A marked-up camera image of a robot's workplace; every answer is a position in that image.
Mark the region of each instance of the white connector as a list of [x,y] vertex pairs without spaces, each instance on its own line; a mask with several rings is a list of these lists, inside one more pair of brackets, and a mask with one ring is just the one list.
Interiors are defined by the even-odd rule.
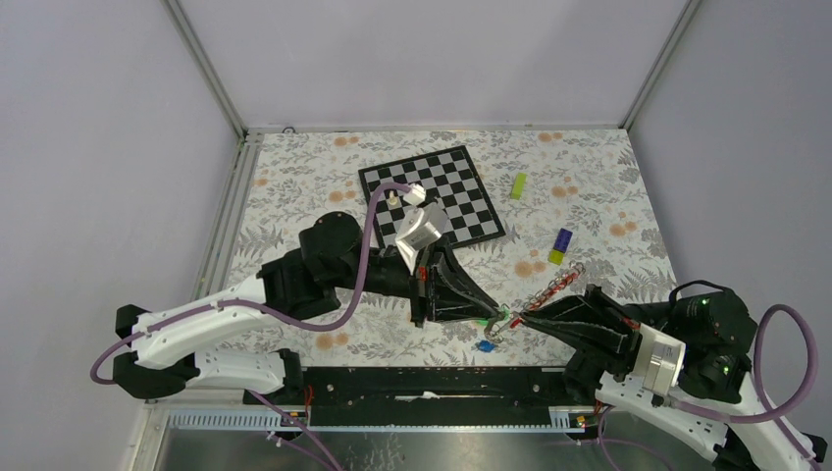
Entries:
[[407,201],[408,204],[413,206],[419,206],[420,204],[425,202],[425,198],[428,197],[428,192],[420,185],[416,183],[411,183],[410,185],[410,192],[405,193],[402,196],[402,199]]

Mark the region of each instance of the purple block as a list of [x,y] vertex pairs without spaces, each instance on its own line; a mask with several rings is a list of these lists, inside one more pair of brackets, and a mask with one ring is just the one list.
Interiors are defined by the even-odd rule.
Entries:
[[552,248],[560,253],[566,253],[566,247],[569,246],[569,240],[572,240],[572,231],[561,229],[560,232],[557,233],[557,239],[554,241],[554,247]]

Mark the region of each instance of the gray leaf pattern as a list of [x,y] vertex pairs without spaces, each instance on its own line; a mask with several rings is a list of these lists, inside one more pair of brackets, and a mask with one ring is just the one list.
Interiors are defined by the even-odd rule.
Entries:
[[[471,278],[498,302],[518,308],[562,270],[546,258],[557,231],[574,233],[566,261],[586,274],[567,294],[601,286],[622,302],[663,299],[675,278],[625,131],[414,131],[267,134],[245,203],[227,284],[297,248],[298,233],[330,211],[366,214],[358,170],[465,145],[506,236],[456,250]],[[517,173],[520,200],[509,199]],[[338,290],[345,305],[350,291]],[[475,322],[409,322],[405,299],[365,293],[352,319],[330,333],[280,325],[223,346],[291,348],[306,366],[564,365],[572,349],[530,329],[512,330],[497,349],[475,346]],[[313,322],[332,322],[340,312]]]

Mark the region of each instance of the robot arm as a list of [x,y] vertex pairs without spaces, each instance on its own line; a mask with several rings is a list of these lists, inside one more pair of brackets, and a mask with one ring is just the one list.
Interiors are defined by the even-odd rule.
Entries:
[[793,441],[772,420],[725,424],[667,407],[671,399],[726,417],[766,412],[747,356],[757,324],[731,289],[707,285],[720,291],[677,300],[676,289],[667,302],[625,306],[589,285],[584,295],[521,319],[576,348],[567,366],[573,395],[593,395],[647,420],[716,469],[809,469],[796,447],[822,461],[825,442],[785,418]]
[[[408,213],[409,224],[399,229],[396,247],[369,249],[363,290],[409,299],[411,321],[418,327],[425,321],[500,316],[497,303],[468,277],[442,238],[437,228],[444,220],[436,203]],[[128,343],[130,352],[115,358],[113,380],[143,399],[194,386],[261,394],[301,388],[299,359],[288,350],[249,354],[214,346],[283,323],[331,330],[302,321],[338,309],[335,288],[355,287],[361,229],[353,217],[334,212],[299,238],[299,248],[224,291],[165,311],[134,305],[119,309],[116,333],[123,340],[138,337]]]
[[[396,247],[369,249],[362,262],[363,289],[409,299],[417,327],[425,321],[501,317],[497,303],[453,256],[442,237],[445,221],[436,204],[414,208],[399,228]],[[354,218],[336,212],[299,237],[299,248],[237,286],[166,311],[133,305],[119,309],[116,333],[130,351],[114,359],[114,382],[138,398],[195,386],[261,394],[300,391],[296,353],[252,354],[214,346],[279,323],[325,331],[345,322],[352,304],[334,327],[302,321],[338,309],[335,288],[356,286],[362,275],[361,229]],[[567,390],[582,403],[597,398],[628,410],[722,466],[717,469],[808,469],[797,445],[774,422],[726,426],[662,406],[672,397],[728,415],[763,411],[747,356],[757,325],[742,300],[727,288],[679,300],[675,294],[668,302],[622,306],[589,285],[584,295],[521,313],[520,321],[576,349],[564,378]],[[822,460],[825,443],[813,450],[809,437],[788,422],[786,427],[800,446]]]

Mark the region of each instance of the blue and yellow block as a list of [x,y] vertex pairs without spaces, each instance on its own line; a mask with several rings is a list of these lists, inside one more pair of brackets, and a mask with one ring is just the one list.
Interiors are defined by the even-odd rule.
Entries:
[[572,240],[572,231],[561,229],[557,233],[557,239],[554,241],[554,247],[552,247],[551,252],[548,253],[548,261],[555,265],[563,263],[563,255],[569,247],[570,240]]

